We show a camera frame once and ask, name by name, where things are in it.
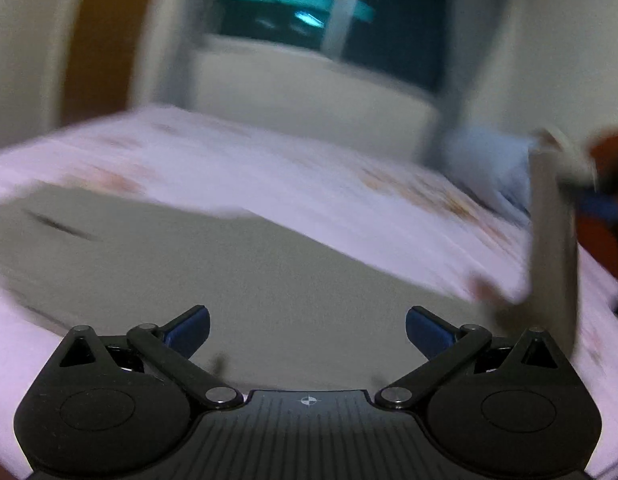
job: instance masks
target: red object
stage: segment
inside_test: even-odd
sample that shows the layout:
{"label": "red object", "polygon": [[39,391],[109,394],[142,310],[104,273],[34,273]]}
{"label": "red object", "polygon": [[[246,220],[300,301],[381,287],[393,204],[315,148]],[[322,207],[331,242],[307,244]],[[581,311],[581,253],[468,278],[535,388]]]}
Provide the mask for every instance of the red object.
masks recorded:
{"label": "red object", "polygon": [[[618,127],[605,128],[590,147],[590,155],[600,174],[618,165]],[[598,263],[618,280],[618,241],[605,222],[576,217],[578,241]]]}

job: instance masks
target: bed sheet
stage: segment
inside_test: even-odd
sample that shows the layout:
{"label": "bed sheet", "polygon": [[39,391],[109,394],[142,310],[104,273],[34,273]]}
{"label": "bed sheet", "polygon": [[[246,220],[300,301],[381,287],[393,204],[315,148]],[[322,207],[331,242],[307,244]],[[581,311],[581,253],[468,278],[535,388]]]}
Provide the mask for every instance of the bed sheet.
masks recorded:
{"label": "bed sheet", "polygon": [[[489,277],[512,300],[527,287],[528,232],[442,176],[177,108],[148,107],[0,152],[0,201],[39,183],[224,216],[256,214],[465,300],[473,276]],[[618,462],[617,299],[618,282],[581,250],[573,362],[603,418],[587,471],[610,479]],[[59,341],[0,284],[0,461],[20,478],[30,469],[13,414]]]}

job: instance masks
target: window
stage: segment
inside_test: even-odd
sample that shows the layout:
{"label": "window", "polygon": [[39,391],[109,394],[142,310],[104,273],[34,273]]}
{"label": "window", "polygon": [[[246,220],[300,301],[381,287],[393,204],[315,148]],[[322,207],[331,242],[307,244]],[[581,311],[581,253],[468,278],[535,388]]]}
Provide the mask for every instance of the window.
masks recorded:
{"label": "window", "polygon": [[439,89],[447,0],[216,0],[216,32],[323,52]]}

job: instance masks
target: window frame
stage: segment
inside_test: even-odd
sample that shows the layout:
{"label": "window frame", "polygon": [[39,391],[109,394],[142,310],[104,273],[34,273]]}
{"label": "window frame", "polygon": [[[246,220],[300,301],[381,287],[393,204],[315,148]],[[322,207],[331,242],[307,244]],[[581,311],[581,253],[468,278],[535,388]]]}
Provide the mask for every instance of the window frame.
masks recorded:
{"label": "window frame", "polygon": [[294,52],[298,55],[319,57],[332,62],[333,69],[343,74],[355,76],[364,80],[372,81],[376,84],[388,86],[393,89],[398,88],[408,94],[412,94],[425,101],[433,102],[436,94],[423,89],[415,83],[402,81],[392,75],[385,74],[373,69],[355,65],[342,59],[342,53],[349,35],[351,24],[354,20],[354,11],[358,0],[333,0],[329,20],[326,23],[324,37],[318,50],[302,48],[286,43],[276,43],[272,41],[260,41],[250,38],[238,38],[218,34],[211,28],[208,29],[208,46],[214,50],[236,50],[244,52],[245,48],[251,45],[262,44],[262,48],[270,47],[281,50],[282,52]]}

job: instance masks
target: bed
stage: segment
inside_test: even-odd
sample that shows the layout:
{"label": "bed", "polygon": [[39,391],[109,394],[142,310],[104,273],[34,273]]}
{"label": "bed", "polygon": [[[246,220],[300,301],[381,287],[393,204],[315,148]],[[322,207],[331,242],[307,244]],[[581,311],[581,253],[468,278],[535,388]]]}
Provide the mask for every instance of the bed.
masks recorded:
{"label": "bed", "polygon": [[[472,299],[487,276],[513,301],[526,291],[528,232],[497,218],[445,178],[328,143],[173,107],[84,123],[0,152],[0,203],[40,183],[83,187],[221,215],[254,214],[369,266]],[[618,282],[580,251],[573,363],[603,418],[588,465],[618,478]],[[0,276],[0,462],[30,471],[13,435],[15,409],[61,336]]]}

